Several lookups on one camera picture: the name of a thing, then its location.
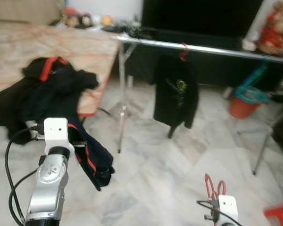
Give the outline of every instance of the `stuffed toy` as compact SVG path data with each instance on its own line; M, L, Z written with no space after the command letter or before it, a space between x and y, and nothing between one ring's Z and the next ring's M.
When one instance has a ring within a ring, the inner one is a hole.
M283 53L283 1L274 4L258 41L258 48L268 54Z

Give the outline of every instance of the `marble floor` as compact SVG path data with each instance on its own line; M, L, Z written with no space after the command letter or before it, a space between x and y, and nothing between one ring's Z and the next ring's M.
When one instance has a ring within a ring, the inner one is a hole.
M263 106L251 118L238 121L228 113L229 101L221 97L222 90L202 87L193 128L180 126L168 139L169 127L152 118L154 87L134 81L134 88L127 90L130 115L123 150L117 154L118 85L117 77L112 77L101 103L114 117L99 112L85 122L89 133L113 154L116 173L109 186L97 192L71 159L62 226L212 226L203 219L209 211L196 204L207 199L205 173L215 186L219 180L226 182L242 225L270 225L262 210L283 203L283 153L277 143L269 142L256 177L251 168L263 142L263 121L277 107ZM262 132L241 136L235 132L254 128ZM5 137L0 128L0 226L13 226L4 170ZM12 146L9 162L15 181L35 169L43 148L43 142ZM19 187L24 211L33 187L34 177Z

